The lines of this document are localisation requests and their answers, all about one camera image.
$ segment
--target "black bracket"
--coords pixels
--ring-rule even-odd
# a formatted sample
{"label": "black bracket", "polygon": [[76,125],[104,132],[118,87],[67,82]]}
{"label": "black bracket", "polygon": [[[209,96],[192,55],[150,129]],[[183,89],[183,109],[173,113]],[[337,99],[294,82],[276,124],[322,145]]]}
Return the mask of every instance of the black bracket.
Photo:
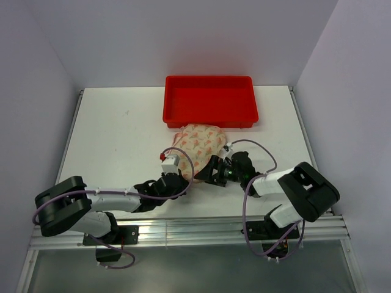
{"label": "black bracket", "polygon": [[[139,239],[139,227],[136,225],[118,226],[119,232],[113,241],[110,241],[110,245],[134,245],[137,244]],[[84,236],[83,245],[85,246],[97,246],[98,244],[88,236]]]}
{"label": "black bracket", "polygon": [[[273,229],[271,231],[266,229],[266,226],[268,226],[266,221],[248,221],[246,222],[246,229],[250,241],[277,240],[282,235],[284,235],[285,232],[287,232],[289,228],[292,227],[292,225],[294,224],[288,225],[284,228]],[[293,229],[288,235],[289,239],[298,239],[299,237],[300,234],[297,227]]]}

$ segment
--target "patterned cloth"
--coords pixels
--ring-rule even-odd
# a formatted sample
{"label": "patterned cloth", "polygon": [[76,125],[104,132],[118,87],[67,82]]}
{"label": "patterned cloth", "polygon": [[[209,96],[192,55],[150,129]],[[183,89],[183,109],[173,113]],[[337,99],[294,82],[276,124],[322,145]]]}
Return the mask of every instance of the patterned cloth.
{"label": "patterned cloth", "polygon": [[[184,150],[189,155],[197,174],[207,165],[213,154],[219,154],[226,143],[227,137],[221,128],[189,124],[175,134],[172,146]],[[179,169],[183,177],[189,180],[191,178],[189,161],[179,151],[172,151],[172,153],[179,155]]]}

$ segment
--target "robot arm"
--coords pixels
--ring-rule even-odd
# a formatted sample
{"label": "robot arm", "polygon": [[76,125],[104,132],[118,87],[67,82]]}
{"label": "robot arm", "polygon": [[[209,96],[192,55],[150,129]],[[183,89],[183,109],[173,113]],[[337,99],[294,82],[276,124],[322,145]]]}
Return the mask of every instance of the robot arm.
{"label": "robot arm", "polygon": [[[250,180],[259,175],[248,152],[240,151],[233,153],[231,159],[212,156],[195,178],[218,186],[225,186],[227,181],[239,182],[246,190]],[[262,176],[249,189],[253,197],[273,194],[285,194],[289,202],[270,211],[257,231],[252,228],[253,234],[259,235],[257,240],[278,239],[292,224],[303,219],[314,222],[340,199],[337,189],[307,162]]]}
{"label": "robot arm", "polygon": [[[114,216],[107,211],[151,211],[161,206],[166,201],[164,198],[179,194],[187,188],[189,183],[178,170],[178,161],[177,155],[168,155],[163,160],[163,173],[159,180],[148,180],[129,189],[111,190],[110,194],[101,192],[99,188],[87,187],[80,176],[73,176],[53,186],[36,196],[37,208],[59,195],[68,192],[79,194],[56,200],[38,213],[42,235],[55,236],[72,230],[91,234],[110,244],[113,237],[118,236],[119,229]],[[83,193],[84,190],[95,191]]]}

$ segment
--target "metal frame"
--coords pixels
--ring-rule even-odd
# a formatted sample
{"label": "metal frame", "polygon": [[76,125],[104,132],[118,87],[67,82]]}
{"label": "metal frame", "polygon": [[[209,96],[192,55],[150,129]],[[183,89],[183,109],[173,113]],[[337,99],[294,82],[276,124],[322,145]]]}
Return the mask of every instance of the metal frame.
{"label": "metal frame", "polygon": [[[305,143],[313,166],[317,169],[307,133],[298,109],[293,88],[289,88],[294,108],[304,135]],[[56,183],[59,182],[62,167],[67,155],[76,117],[82,101],[83,91],[80,91],[75,114],[71,124],[64,155],[62,157]],[[248,217],[251,220],[262,219],[264,215]],[[241,217],[224,218],[197,218],[175,220],[119,220],[119,225],[138,225],[139,243],[132,247],[157,247],[157,246],[184,246],[184,245],[216,245],[216,244],[243,244]],[[20,276],[17,292],[27,292],[39,250],[58,249],[95,249],[82,245],[83,234],[68,231],[55,237],[42,237],[40,228],[35,227],[29,244],[26,260]],[[357,260],[351,249],[348,230],[341,215],[334,215],[329,210],[315,223],[307,223],[304,231],[304,241],[329,241],[341,240],[346,262],[351,272],[353,283],[357,292],[367,292],[364,279],[359,270]]]}

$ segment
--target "red plastic tray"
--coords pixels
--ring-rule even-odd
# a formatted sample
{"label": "red plastic tray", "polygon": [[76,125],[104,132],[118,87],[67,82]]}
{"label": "red plastic tray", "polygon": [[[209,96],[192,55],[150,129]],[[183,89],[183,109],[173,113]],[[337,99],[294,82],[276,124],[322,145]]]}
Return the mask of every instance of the red plastic tray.
{"label": "red plastic tray", "polygon": [[249,76],[168,76],[163,121],[169,128],[190,123],[250,128],[258,121]]}

